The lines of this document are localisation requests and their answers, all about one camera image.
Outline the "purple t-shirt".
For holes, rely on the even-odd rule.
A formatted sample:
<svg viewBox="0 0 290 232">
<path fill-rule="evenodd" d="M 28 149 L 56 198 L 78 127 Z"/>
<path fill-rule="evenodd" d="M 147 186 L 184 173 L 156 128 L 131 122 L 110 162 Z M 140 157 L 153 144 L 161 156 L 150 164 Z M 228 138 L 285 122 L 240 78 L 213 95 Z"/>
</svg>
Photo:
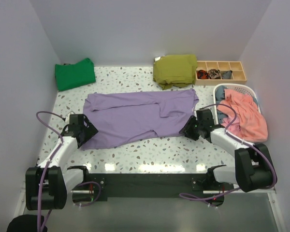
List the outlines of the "purple t-shirt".
<svg viewBox="0 0 290 232">
<path fill-rule="evenodd" d="M 106 149 L 138 140 L 177 137 L 199 98 L 194 89 L 89 94 L 83 113 L 98 130 L 82 149 Z"/>
</svg>

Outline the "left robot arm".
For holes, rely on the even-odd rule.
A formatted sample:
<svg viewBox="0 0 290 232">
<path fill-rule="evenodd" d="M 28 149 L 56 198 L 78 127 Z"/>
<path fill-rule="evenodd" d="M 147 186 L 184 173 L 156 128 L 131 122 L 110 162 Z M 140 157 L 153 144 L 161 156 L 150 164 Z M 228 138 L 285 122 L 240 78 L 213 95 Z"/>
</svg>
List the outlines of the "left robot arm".
<svg viewBox="0 0 290 232">
<path fill-rule="evenodd" d="M 98 130 L 84 114 L 70 114 L 58 134 L 58 142 L 50 155 L 25 174 L 26 208 L 28 210 L 63 209 L 68 193 L 75 187 L 87 189 L 90 185 L 86 166 L 64 169 L 69 158 Z"/>
</svg>

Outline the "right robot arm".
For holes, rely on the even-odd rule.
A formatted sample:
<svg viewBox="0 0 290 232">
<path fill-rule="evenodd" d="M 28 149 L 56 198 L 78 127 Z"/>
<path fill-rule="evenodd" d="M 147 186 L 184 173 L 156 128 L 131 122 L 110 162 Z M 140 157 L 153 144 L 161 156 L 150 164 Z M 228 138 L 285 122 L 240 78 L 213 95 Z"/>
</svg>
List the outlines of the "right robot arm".
<svg viewBox="0 0 290 232">
<path fill-rule="evenodd" d="M 218 165 L 207 169 L 202 181 L 204 188 L 216 190 L 227 183 L 237 185 L 243 192 L 250 192 L 270 189 L 277 183 L 267 146 L 246 142 L 230 134 L 224 126 L 214 123 L 209 109 L 196 111 L 179 133 L 194 141 L 202 137 L 234 157 L 233 166 Z"/>
</svg>

